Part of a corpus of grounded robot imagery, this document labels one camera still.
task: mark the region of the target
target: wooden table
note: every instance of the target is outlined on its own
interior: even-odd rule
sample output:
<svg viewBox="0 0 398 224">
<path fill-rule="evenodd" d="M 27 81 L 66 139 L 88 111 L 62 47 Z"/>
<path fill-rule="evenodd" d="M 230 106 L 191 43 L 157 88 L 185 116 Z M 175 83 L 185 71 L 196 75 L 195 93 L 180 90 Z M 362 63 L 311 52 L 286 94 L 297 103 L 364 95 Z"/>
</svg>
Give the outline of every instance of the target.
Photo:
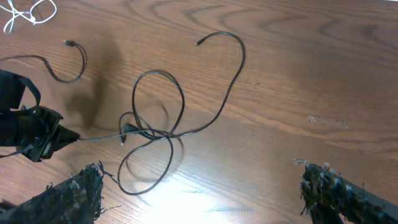
<svg viewBox="0 0 398 224">
<path fill-rule="evenodd" d="M 28 10 L 33 1 L 14 1 Z M 88 53 L 81 80 L 58 83 L 37 60 L 2 62 L 1 69 L 29 77 L 41 105 L 58 111 L 62 125 L 84 137 L 116 134 L 119 116 L 131 111 L 135 79 L 162 69 L 181 84 L 186 108 L 176 132 L 197 128 L 220 107 L 248 57 L 220 118 L 204 131 L 176 139 L 166 178 L 138 197 L 123 194 L 109 178 L 107 211 L 97 223 L 311 223 L 300 216 L 294 158 L 329 162 L 343 177 L 398 204 L 398 3 L 390 1 L 56 1 L 50 22 L 18 19 L 13 34 L 0 34 L 0 57 L 37 54 L 56 73 L 72 78 L 81 58 L 63 40 Z M 51 4 L 37 17 L 52 13 Z M 10 14 L 0 11 L 0 23 Z M 26 92 L 24 104 L 33 105 Z M 137 110 L 153 128 L 168 130 L 181 100 L 165 78 L 149 77 L 137 89 Z M 133 122 L 127 117 L 125 122 Z M 76 142 L 51 160 L 33 164 L 23 156 L 0 161 L 0 196 L 15 204 L 101 160 L 116 173 L 121 159 L 146 142 L 129 136 Z M 11 152 L 14 149 L 2 149 Z M 122 170 L 127 189 L 143 189 L 167 163 L 166 141 L 151 144 Z"/>
</svg>

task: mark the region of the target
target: black mechanical device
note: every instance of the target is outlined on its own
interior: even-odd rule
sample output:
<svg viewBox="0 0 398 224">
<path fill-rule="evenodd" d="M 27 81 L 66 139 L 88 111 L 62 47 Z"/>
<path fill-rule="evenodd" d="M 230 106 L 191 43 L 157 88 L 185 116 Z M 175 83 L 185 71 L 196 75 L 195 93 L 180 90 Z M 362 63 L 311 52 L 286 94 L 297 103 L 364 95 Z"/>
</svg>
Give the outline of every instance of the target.
<svg viewBox="0 0 398 224">
<path fill-rule="evenodd" d="M 18 110 L 26 87 L 35 97 L 36 105 Z M 63 119 L 59 113 L 39 104 L 40 91 L 30 79 L 0 70 L 0 146 L 17 149 L 0 157 L 22 153 L 31 161 L 40 162 L 80 137 L 59 125 Z"/>
</svg>

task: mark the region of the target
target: wood grain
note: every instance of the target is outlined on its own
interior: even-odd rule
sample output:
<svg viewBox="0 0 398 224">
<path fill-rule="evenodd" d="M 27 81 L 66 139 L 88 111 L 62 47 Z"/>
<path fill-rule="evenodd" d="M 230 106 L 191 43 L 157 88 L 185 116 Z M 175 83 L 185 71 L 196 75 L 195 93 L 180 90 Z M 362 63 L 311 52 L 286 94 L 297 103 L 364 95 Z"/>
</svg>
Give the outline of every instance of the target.
<svg viewBox="0 0 398 224">
<path fill-rule="evenodd" d="M 124 195 L 105 180 L 98 223 L 311 223 L 300 216 L 302 167 L 293 158 L 329 162 L 344 178 L 398 204 L 398 3 L 308 0 L 72 0 L 56 1 L 46 24 L 18 20 L 13 34 L 0 34 L 0 57 L 38 54 L 65 78 L 80 58 L 62 40 L 88 52 L 82 79 L 54 81 L 35 60 L 2 62 L 1 69 L 27 76 L 42 93 L 41 104 L 58 111 L 62 124 L 86 137 L 113 134 L 131 110 L 131 91 L 143 72 L 162 69 L 181 84 L 187 107 L 177 132 L 209 121 L 220 107 L 239 66 L 239 35 L 247 64 L 220 118 L 208 129 L 174 140 L 171 171 L 153 191 Z M 18 9 L 29 1 L 15 0 Z M 45 17 L 50 4 L 40 8 Z M 5 24 L 9 14 L 0 13 Z M 170 129 L 180 108 L 178 91 L 163 78 L 146 78 L 137 109 L 155 128 Z M 32 104 L 27 93 L 25 104 Z M 322 122 L 308 122 L 308 116 Z M 348 129 L 334 125 L 343 121 Z M 116 173 L 121 159 L 145 142 L 131 136 L 77 142 L 33 164 L 22 156 L 0 161 L 0 196 L 13 203 L 41 193 L 101 160 Z M 156 142 L 130 160 L 123 184 L 141 189 L 160 175 L 169 156 Z"/>
</svg>

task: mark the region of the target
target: white cable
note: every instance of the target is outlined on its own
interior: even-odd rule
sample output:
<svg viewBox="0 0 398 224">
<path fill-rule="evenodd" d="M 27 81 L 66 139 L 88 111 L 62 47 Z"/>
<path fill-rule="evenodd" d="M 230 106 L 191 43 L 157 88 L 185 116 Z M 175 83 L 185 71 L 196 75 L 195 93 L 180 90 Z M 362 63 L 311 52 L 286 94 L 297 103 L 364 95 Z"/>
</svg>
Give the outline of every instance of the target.
<svg viewBox="0 0 398 224">
<path fill-rule="evenodd" d="M 52 0 L 48 0 L 48 1 L 51 2 L 51 3 L 53 4 L 53 6 L 54 6 L 54 13 L 53 13 L 51 16 L 49 16 L 48 18 L 44 19 L 43 21 L 36 21 L 36 18 L 33 16 L 32 11 L 34 10 L 34 8 L 35 8 L 36 6 L 38 6 L 40 3 L 44 2 L 45 0 L 40 0 L 40 1 L 38 1 L 37 3 L 35 3 L 35 4 L 31 7 L 31 9 L 30 9 L 29 12 L 27 12 L 27 11 L 25 11 L 25 12 L 19 12 L 17 9 L 14 8 L 14 5 L 13 5 L 13 3 L 12 3 L 12 0 L 7 0 L 7 1 L 8 1 L 8 4 L 10 5 L 11 9 L 7 9 L 7 8 L 5 8 L 4 6 L 0 5 L 0 8 L 4 9 L 4 10 L 7 11 L 7 12 L 12 13 L 12 18 L 6 23 L 6 25 L 4 26 L 4 28 L 3 28 L 3 30 L 2 30 L 5 34 L 9 34 L 9 33 L 12 32 L 12 28 L 14 27 L 15 18 L 17 18 L 17 17 L 19 17 L 19 16 L 23 17 L 24 19 L 28 20 L 28 21 L 31 22 L 33 25 L 35 25 L 35 24 L 42 24 L 42 23 L 44 23 L 44 22 L 49 21 L 49 20 L 50 20 L 51 18 L 53 18 L 53 16 L 57 13 L 57 6 L 55 5 L 55 3 L 54 3 Z"/>
</svg>

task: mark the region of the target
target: cable connector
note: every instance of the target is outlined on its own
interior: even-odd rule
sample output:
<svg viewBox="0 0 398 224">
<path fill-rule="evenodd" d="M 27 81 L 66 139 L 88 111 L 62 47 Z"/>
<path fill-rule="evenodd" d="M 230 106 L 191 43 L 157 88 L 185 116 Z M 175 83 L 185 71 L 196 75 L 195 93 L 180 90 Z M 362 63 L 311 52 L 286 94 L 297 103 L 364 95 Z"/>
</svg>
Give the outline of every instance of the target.
<svg viewBox="0 0 398 224">
<path fill-rule="evenodd" d="M 63 42 L 65 43 L 66 46 L 69 46 L 69 47 L 74 47 L 76 44 L 76 42 L 74 40 L 64 40 Z"/>
</svg>

